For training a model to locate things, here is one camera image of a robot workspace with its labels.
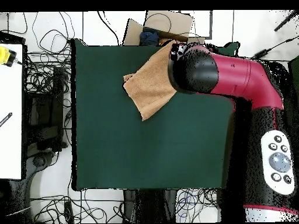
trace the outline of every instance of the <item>white table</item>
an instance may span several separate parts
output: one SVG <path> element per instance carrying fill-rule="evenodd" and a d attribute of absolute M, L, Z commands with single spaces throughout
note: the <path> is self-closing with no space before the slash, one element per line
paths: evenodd
<path fill-rule="evenodd" d="M 21 44 L 0 44 L 17 53 L 22 62 Z M 22 170 L 22 66 L 0 65 L 0 179 L 21 179 Z"/>

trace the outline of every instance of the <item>green mat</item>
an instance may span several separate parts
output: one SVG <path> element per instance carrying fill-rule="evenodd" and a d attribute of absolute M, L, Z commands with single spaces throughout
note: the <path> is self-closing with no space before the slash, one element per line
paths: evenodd
<path fill-rule="evenodd" d="M 221 187 L 228 99 L 176 93 L 142 122 L 123 76 L 159 47 L 75 47 L 78 190 Z"/>

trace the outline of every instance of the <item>white cable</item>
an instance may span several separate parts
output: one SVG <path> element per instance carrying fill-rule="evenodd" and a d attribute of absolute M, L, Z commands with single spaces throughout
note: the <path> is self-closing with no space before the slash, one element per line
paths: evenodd
<path fill-rule="evenodd" d="M 9 215 L 7 215 L 7 216 L 12 216 L 12 215 L 15 215 L 15 214 L 17 214 L 17 213 L 26 211 L 26 210 L 30 209 L 31 207 L 32 207 L 32 206 L 29 206 L 29 207 L 27 207 L 26 209 L 21 209 L 20 211 L 17 211 L 17 212 L 15 212 L 15 213 L 9 214 Z"/>

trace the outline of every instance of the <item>black power adapter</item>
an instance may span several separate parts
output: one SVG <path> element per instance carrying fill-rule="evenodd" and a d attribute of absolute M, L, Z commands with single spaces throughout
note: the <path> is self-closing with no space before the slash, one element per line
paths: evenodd
<path fill-rule="evenodd" d="M 67 224 L 75 224 L 71 201 L 66 201 L 64 203 L 64 216 Z"/>

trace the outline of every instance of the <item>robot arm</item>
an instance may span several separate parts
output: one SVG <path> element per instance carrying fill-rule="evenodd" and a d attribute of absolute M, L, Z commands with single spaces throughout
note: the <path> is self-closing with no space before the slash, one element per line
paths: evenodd
<path fill-rule="evenodd" d="M 295 196 L 296 180 L 283 97 L 266 66 L 259 61 L 216 54 L 198 44 L 174 44 L 168 75 L 178 92 L 243 98 L 251 103 L 250 124 L 243 130 L 247 139 L 234 137 L 239 144 L 247 142 L 243 150 L 246 160 L 229 157 L 228 162 L 230 168 L 244 167 L 244 174 L 239 174 L 244 179 L 238 180 L 243 188 L 241 207 L 247 221 L 285 221 L 285 217 L 297 214 L 288 203 Z M 237 181 L 235 176 L 229 175 L 228 179 Z"/>

